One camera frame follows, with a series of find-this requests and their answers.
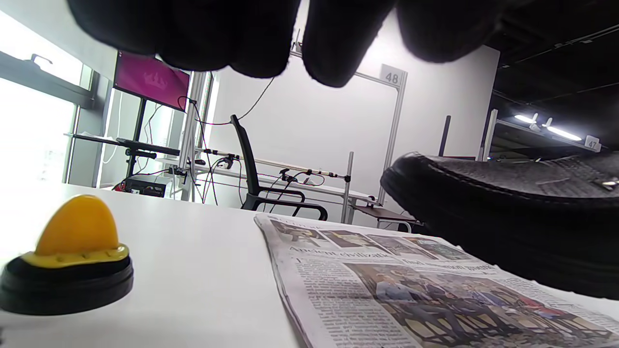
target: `pink screen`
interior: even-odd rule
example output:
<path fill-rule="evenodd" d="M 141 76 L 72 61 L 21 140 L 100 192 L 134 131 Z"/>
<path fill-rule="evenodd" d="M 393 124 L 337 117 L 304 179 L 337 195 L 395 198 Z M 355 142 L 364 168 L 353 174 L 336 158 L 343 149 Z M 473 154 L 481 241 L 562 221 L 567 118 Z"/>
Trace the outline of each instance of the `pink screen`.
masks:
<path fill-rule="evenodd" d="M 119 52 L 114 87 L 153 102 L 184 111 L 189 75 L 153 57 Z"/>

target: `ceiling light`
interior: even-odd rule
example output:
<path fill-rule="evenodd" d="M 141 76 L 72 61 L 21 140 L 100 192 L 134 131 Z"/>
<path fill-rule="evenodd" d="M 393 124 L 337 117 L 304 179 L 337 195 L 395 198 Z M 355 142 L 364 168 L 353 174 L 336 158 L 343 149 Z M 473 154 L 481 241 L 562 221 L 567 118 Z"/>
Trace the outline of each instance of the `ceiling light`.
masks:
<path fill-rule="evenodd" d="M 579 137 L 579 136 L 575 136 L 574 134 L 567 133 L 566 131 L 562 131 L 562 130 L 560 130 L 560 129 L 556 128 L 556 127 L 553 127 L 553 126 L 549 126 L 548 130 L 553 132 L 553 133 L 555 133 L 555 134 L 558 134 L 558 135 L 560 135 L 562 137 L 566 137 L 569 140 L 573 140 L 573 141 L 581 141 L 582 140 L 582 138 Z"/>
<path fill-rule="evenodd" d="M 528 118 L 526 116 L 523 115 L 516 115 L 514 116 L 517 120 L 520 120 L 522 122 L 526 122 L 526 123 L 537 123 L 536 120 L 534 118 Z"/>

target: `chair armrest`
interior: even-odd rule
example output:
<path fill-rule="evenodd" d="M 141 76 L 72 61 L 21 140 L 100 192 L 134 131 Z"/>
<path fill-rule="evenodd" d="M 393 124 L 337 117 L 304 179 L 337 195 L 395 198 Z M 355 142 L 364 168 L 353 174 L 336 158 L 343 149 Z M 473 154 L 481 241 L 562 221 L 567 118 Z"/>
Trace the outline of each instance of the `chair armrest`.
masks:
<path fill-rule="evenodd" d="M 293 194 L 295 196 L 301 197 L 301 202 L 305 202 L 305 194 L 303 194 L 301 191 L 296 191 L 296 190 L 293 190 L 293 189 L 260 188 L 260 191 Z"/>
<path fill-rule="evenodd" d="M 268 198 L 259 198 L 259 201 L 264 204 L 275 204 L 276 206 L 296 207 L 297 211 L 299 210 L 299 208 L 314 209 L 320 212 L 320 217 L 318 217 L 318 220 L 321 220 L 321 221 L 326 221 L 328 217 L 327 209 L 325 209 L 322 206 L 319 206 L 318 204 L 278 201 L 276 199 L 268 199 Z"/>

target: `number 48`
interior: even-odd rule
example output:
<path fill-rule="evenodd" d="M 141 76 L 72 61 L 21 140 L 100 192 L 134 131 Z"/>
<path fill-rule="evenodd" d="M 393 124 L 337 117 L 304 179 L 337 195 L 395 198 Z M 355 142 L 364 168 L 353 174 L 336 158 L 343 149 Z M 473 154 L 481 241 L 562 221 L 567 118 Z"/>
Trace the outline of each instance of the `number 48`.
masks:
<path fill-rule="evenodd" d="M 389 74 L 387 74 L 385 79 L 387 79 L 387 81 L 391 82 L 392 84 L 396 84 L 397 85 L 398 76 L 396 74 L 389 73 Z"/>

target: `shoe sole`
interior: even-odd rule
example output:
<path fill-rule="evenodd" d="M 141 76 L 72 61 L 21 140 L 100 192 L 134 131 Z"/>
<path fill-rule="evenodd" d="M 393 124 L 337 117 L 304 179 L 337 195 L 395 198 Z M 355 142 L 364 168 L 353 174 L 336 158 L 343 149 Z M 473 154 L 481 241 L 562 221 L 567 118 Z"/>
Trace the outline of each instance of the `shoe sole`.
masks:
<path fill-rule="evenodd" d="M 381 186 L 439 237 L 519 277 L 587 296 L 619 299 L 619 267 L 549 253 L 545 248 L 536 248 L 530 238 L 525 238 L 527 243 L 515 233 L 484 232 L 485 228 L 476 227 L 468 219 L 444 209 L 439 199 L 432 199 L 431 192 L 423 189 L 425 185 L 394 169 L 397 165 L 396 162 L 383 173 Z"/>

